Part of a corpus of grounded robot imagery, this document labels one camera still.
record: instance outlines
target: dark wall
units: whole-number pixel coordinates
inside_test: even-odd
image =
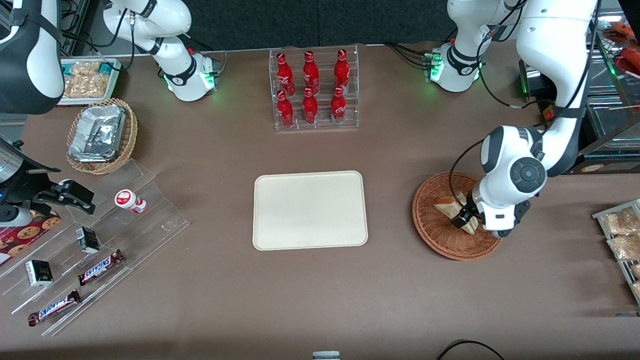
[[[215,49],[411,43],[443,39],[455,27],[446,0],[183,1],[189,34]]]

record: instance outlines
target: cookie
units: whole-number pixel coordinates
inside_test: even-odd
[[[20,230],[20,232],[18,233],[18,239],[21,239],[21,240],[30,239],[36,236],[39,232],[40,232],[40,228],[37,226],[25,227],[24,229]]]
[[[16,256],[17,254],[20,254],[20,251],[24,250],[24,248],[26,248],[27,245],[18,245],[16,247],[12,247],[7,254],[9,256]]]
[[[42,223],[42,229],[45,230],[49,230],[49,229],[53,229],[54,226],[60,224],[62,220],[60,220],[60,218],[50,218],[45,220],[45,222]]]

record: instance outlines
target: small black box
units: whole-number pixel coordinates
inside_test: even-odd
[[[86,226],[78,227],[76,229],[76,238],[78,240],[78,246],[80,250],[89,254],[95,254],[100,251],[100,243],[98,237],[95,235],[95,231],[89,229]]]
[[[31,286],[47,286],[53,284],[53,274],[49,263],[41,260],[31,260],[24,263],[27,277]]]

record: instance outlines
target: robotic arm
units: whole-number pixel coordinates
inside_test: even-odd
[[[178,99],[194,101],[215,90],[212,60],[190,54],[176,37],[191,27],[181,0],[114,0],[103,17],[112,33],[154,57]],[[124,17],[131,30],[116,31]],[[60,0],[13,0],[10,22],[10,34],[0,39],[0,111],[46,113],[64,92]]]
[[[494,21],[504,18],[502,13],[507,9],[524,6],[518,53],[557,88],[559,117],[546,131],[500,126],[484,139],[481,163],[486,175],[468,194],[467,207],[481,215],[483,227],[496,237],[507,236],[529,209],[528,199],[540,192],[548,177],[568,170],[577,157],[584,91],[581,77],[588,60],[585,36],[597,2],[453,0],[447,4],[449,14],[458,24],[459,35],[453,45],[435,49],[442,55],[442,65],[432,81],[453,92],[470,87],[477,73],[478,47],[480,54],[484,54],[490,42],[483,43],[490,36],[485,21],[495,24]],[[491,16],[488,9],[495,9],[494,14],[500,16]],[[461,227],[471,216],[463,209],[454,224]]]

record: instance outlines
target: tray of snacks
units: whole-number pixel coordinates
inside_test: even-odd
[[[640,305],[640,199],[593,214]]]
[[[58,106],[87,105],[111,98],[120,62],[114,58],[62,59],[65,92]]]

